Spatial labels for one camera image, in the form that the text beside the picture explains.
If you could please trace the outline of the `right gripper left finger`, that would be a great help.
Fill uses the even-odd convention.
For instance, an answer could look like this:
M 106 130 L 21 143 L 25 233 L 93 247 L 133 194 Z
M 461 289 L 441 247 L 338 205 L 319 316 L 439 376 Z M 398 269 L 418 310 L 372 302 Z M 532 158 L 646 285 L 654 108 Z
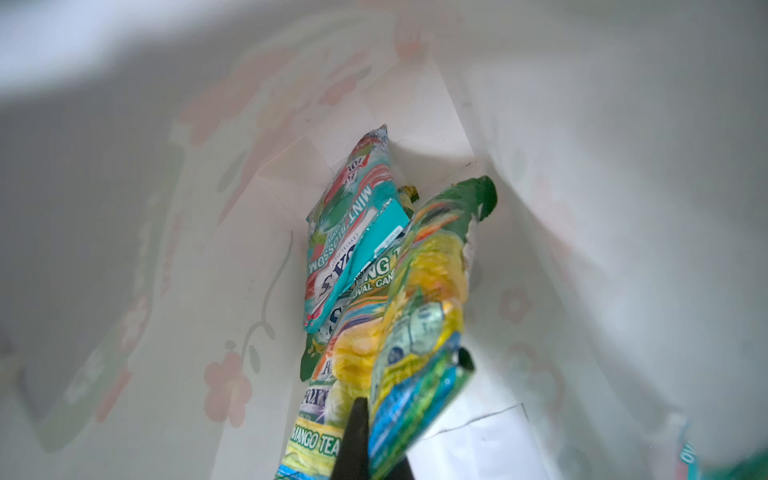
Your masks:
M 345 429 L 331 480 L 368 480 L 369 476 L 368 400 L 355 399 Z

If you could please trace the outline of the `yellow green Fox's candy bag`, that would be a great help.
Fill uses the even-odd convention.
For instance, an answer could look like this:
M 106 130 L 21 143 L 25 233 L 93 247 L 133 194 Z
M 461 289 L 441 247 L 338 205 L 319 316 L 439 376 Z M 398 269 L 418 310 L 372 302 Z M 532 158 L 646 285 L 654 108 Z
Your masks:
M 382 318 L 369 401 L 369 476 L 385 478 L 474 372 L 462 346 L 475 230 L 498 202 L 487 176 L 453 184 L 414 214 Z

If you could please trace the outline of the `white floral paper bag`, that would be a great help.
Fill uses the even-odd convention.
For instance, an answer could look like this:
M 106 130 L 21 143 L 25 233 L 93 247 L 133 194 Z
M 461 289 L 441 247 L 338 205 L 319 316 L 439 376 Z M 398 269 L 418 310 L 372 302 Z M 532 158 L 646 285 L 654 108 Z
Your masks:
M 763 1 L 5 1 L 1 475 L 270 479 L 307 214 L 367 131 L 488 175 L 419 479 L 767 453 Z

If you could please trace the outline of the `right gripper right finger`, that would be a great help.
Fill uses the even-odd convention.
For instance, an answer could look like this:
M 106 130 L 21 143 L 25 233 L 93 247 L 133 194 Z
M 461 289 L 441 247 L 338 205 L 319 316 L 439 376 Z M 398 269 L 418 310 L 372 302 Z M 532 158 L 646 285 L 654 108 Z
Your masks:
M 395 465 L 385 477 L 385 480 L 414 480 L 411 465 L 407 456 Z

